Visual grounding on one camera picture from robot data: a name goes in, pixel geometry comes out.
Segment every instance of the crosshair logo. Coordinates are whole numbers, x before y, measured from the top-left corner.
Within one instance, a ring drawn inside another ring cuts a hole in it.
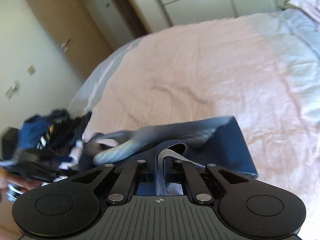
[[[155,201],[157,201],[158,203],[162,203],[165,200],[163,198],[157,198]]]

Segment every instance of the white wall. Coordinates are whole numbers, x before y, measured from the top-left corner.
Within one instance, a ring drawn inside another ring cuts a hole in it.
[[[112,0],[81,1],[114,50],[134,39],[134,36]]]
[[[25,0],[0,0],[0,131],[23,120],[67,107],[83,80],[42,28]],[[29,76],[33,65],[36,73]],[[13,81],[20,91],[4,94]]]

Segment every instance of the bed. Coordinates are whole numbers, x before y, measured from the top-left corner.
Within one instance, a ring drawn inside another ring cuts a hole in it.
[[[300,10],[179,25],[103,61],[68,110],[92,110],[83,134],[234,115],[259,180],[307,207],[299,236],[320,226],[320,33]]]

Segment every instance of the pile of clothes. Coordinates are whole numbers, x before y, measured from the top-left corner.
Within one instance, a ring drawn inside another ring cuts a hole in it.
[[[53,110],[48,116],[35,115],[25,120],[19,132],[18,146],[22,149],[51,149],[68,156],[76,142],[82,139],[92,112],[71,119],[67,110]]]

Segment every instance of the door handle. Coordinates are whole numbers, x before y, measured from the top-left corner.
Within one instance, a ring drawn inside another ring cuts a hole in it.
[[[59,46],[59,49],[63,50],[63,51],[66,51],[67,48],[66,48],[66,45],[71,41],[71,38],[66,40],[64,43],[60,44]]]

